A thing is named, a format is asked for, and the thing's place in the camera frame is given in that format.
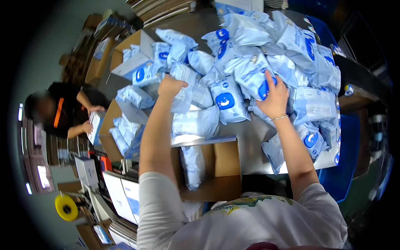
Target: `blue plastic bin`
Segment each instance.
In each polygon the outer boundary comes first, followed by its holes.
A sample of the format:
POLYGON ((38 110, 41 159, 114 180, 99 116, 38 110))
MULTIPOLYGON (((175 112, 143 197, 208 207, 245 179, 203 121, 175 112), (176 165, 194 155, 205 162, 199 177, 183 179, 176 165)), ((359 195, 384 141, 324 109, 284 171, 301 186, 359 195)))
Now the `blue plastic bin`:
POLYGON ((339 164, 335 167, 321 169, 318 177, 325 190, 338 203, 346 198, 349 191, 360 146, 359 118, 340 115, 340 119, 342 134, 339 164))

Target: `silver bracelet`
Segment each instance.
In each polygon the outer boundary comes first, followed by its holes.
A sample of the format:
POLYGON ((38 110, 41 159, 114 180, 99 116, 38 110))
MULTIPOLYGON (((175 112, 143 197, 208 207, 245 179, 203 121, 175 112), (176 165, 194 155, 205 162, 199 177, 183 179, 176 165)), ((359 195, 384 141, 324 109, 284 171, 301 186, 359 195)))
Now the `silver bracelet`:
POLYGON ((274 119, 272 119, 272 120, 275 121, 275 120, 277 120, 277 119, 284 118, 284 117, 289 117, 289 116, 288 116, 287 114, 285 114, 284 116, 280 116, 280 117, 274 118, 274 119))

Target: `stainless steel table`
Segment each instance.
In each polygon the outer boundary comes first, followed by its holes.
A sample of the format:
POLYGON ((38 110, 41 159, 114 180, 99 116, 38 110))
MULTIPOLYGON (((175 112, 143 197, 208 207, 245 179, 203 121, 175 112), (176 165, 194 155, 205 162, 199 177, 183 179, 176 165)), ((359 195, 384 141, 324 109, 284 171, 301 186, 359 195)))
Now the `stainless steel table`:
MULTIPOLYGON (((303 14, 288 10, 283 12, 296 24, 298 23, 298 26, 307 29, 307 25, 309 24, 303 21, 303 18, 305 17, 303 14)), ((155 41, 161 41, 155 34, 157 28, 177 30, 194 38, 199 44, 199 50, 211 53, 206 41, 201 40, 201 37, 206 33, 219 29, 220 24, 220 19, 216 14, 215 9, 212 8, 174 16, 148 26, 144 30, 155 41)), ((100 90, 102 90, 108 98, 112 99, 115 97, 118 89, 123 88, 128 84, 131 84, 131 82, 119 76, 110 74, 107 83, 103 83, 100 86, 100 90)), ((149 91, 152 97, 157 98, 157 86, 152 86, 152 88, 152 90, 145 90, 149 91)), ((252 112, 250 113, 250 116, 251 121, 246 120, 238 123, 228 123, 226 126, 220 123, 216 136, 236 135, 239 144, 239 157, 242 174, 273 174, 271 164, 261 149, 261 142, 268 141, 276 134, 276 130, 261 118, 255 116, 252 112)), ((172 146, 196 145, 201 141, 204 141, 204 139, 197 136, 181 136, 172 139, 172 146)), ((322 152, 318 160, 314 163, 315 169, 334 166, 335 164, 333 159, 337 151, 338 147, 336 146, 330 151, 322 152)), ((280 169, 280 173, 286 174, 287 172, 286 164, 284 164, 280 169)))

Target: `white t-shirt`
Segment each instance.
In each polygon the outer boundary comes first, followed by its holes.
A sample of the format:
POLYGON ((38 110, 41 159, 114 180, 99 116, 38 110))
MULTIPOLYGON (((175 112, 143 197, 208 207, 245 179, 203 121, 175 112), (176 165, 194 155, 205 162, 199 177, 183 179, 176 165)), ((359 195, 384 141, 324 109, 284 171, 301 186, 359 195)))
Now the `white t-shirt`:
POLYGON ((321 184, 311 184, 294 200, 272 195, 241 198, 187 222, 177 187, 163 174, 139 178, 138 249, 245 250, 258 242, 279 248, 341 248, 347 225, 321 184))

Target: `black shirt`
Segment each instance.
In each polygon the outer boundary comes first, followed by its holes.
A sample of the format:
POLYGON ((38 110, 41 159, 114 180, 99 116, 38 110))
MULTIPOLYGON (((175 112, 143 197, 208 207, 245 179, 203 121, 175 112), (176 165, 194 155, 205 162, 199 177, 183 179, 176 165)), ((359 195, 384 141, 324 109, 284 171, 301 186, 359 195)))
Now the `black shirt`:
POLYGON ((80 87, 53 82, 48 90, 56 109, 51 123, 44 124, 44 130, 51 135, 67 138, 70 127, 88 120, 88 111, 76 99, 80 87))

